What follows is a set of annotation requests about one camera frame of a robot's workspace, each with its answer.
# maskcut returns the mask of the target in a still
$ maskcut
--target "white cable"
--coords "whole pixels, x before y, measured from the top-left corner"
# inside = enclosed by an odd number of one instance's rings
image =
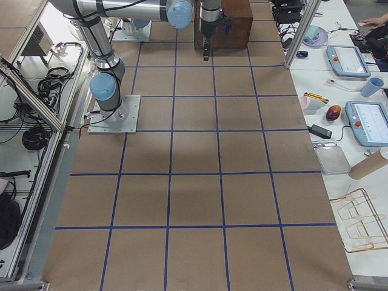
[[[341,90],[348,91],[348,92],[360,92],[361,91],[361,88],[348,88],[346,86],[339,84],[338,81],[336,81],[334,79],[330,79],[330,78],[327,80],[326,83],[328,83],[328,85],[330,85],[330,86],[335,86]]]

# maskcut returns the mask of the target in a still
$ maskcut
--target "cardboard tube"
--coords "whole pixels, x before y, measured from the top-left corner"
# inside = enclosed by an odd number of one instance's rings
[[[360,180],[366,175],[369,175],[387,164],[388,147],[382,147],[377,152],[353,166],[349,172],[349,176],[355,180]]]

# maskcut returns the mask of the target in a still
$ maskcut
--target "purple plate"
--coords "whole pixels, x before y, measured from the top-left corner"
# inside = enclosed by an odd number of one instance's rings
[[[316,42],[309,44],[308,42],[303,41],[305,45],[308,45],[309,47],[320,47],[321,45],[324,45],[327,42],[327,38],[328,38],[327,32],[322,27],[318,26],[318,29],[319,29],[319,38],[316,40]]]

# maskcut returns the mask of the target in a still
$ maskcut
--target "person's hand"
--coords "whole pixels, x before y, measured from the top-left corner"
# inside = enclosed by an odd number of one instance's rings
[[[374,17],[374,18],[369,18],[365,20],[361,20],[360,24],[362,26],[371,26],[372,29],[378,28],[383,26],[385,23],[384,19],[381,17]]]

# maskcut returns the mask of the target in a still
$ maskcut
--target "blue joint cap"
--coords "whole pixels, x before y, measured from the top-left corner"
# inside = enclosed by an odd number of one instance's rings
[[[98,101],[106,101],[115,94],[117,82],[110,74],[100,73],[92,78],[89,87],[94,98]]]
[[[193,7],[186,0],[177,0],[169,8],[167,18],[175,28],[188,26],[192,19]]]
[[[145,20],[145,19],[132,19],[132,23],[136,28],[141,29],[144,28],[150,23],[151,20]]]

